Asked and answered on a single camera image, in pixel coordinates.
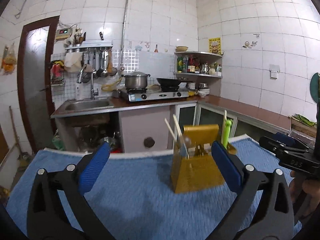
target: stainless steel sink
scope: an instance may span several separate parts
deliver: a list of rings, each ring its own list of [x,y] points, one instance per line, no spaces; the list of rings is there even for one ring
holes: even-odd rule
[[[84,111],[94,110],[97,108],[112,108],[113,104],[109,99],[83,100],[70,102],[66,107],[66,111]]]

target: blue gripper pad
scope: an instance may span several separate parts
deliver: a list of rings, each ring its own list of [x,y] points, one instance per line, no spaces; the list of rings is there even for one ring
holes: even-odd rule
[[[284,135],[282,133],[277,132],[272,136],[272,139],[275,141],[279,141],[287,145],[288,147],[293,147],[295,145],[295,140],[292,137]]]
[[[78,190],[81,195],[89,192],[110,157],[110,146],[105,142],[79,176]]]
[[[214,141],[211,146],[211,155],[216,162],[229,189],[232,192],[238,193],[242,188],[242,176],[236,166],[230,160],[226,149],[217,141]]]

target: gold utensil holder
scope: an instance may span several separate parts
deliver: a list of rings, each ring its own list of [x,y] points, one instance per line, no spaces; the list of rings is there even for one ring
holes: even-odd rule
[[[218,131],[217,124],[184,126],[184,133],[191,139],[192,145],[196,146],[196,150],[195,155],[187,159],[180,155],[178,145],[174,145],[171,181],[176,194],[202,190],[224,183],[224,178],[211,156],[211,149],[204,150],[204,144],[211,145],[213,141],[221,140]],[[236,148],[229,143],[227,151],[231,154],[237,152]]]

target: blue towel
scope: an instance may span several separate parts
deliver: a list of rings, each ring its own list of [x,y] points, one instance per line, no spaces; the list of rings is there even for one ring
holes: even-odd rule
[[[259,171],[273,172],[278,160],[250,139],[233,143],[244,164]],[[10,196],[7,211],[26,234],[28,199],[39,168],[48,172],[63,170],[81,157],[39,151]],[[232,205],[236,194],[227,185],[175,194],[171,189],[172,156],[141,159],[110,159],[92,190],[85,193],[97,217],[117,240],[203,240],[218,225]],[[287,182],[290,171],[281,167]],[[63,192],[61,202],[73,227],[80,229]],[[247,227],[257,209],[258,192],[243,227]],[[298,224],[295,233],[301,228]]]

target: gas stove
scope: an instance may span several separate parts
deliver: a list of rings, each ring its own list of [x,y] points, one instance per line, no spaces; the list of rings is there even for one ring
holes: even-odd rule
[[[189,94],[186,89],[175,89],[175,91],[167,91],[167,89],[163,89],[161,91],[127,91],[126,89],[122,89],[120,91],[120,97],[126,99],[129,102],[161,100],[171,98],[186,98],[188,96]]]

